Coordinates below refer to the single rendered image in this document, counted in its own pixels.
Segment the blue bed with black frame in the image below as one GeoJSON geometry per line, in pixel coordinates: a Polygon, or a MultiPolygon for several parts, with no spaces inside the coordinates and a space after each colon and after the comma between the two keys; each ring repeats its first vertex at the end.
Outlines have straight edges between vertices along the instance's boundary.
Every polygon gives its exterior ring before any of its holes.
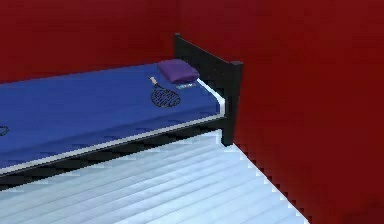
{"type": "Polygon", "coordinates": [[[0,84],[0,191],[219,130],[232,144],[243,73],[174,36],[174,56],[200,74],[177,89],[157,64],[0,84]],[[154,77],[181,102],[152,103],[154,77]]]}

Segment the purple pillow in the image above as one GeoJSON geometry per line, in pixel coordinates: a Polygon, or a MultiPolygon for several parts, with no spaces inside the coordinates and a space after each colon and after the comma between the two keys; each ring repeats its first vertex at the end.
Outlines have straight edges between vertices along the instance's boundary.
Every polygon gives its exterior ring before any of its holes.
{"type": "Polygon", "coordinates": [[[174,84],[193,82],[200,76],[194,67],[181,59],[161,61],[157,67],[162,75],[174,84]]]}

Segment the black tennis racket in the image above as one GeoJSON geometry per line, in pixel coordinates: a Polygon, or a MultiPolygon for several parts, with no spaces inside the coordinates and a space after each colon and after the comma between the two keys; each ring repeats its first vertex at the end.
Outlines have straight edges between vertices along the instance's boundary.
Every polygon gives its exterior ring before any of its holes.
{"type": "Polygon", "coordinates": [[[181,98],[176,92],[160,86],[154,77],[150,77],[149,80],[154,87],[151,93],[151,100],[155,106],[168,108],[174,107],[181,102],[181,98]]]}

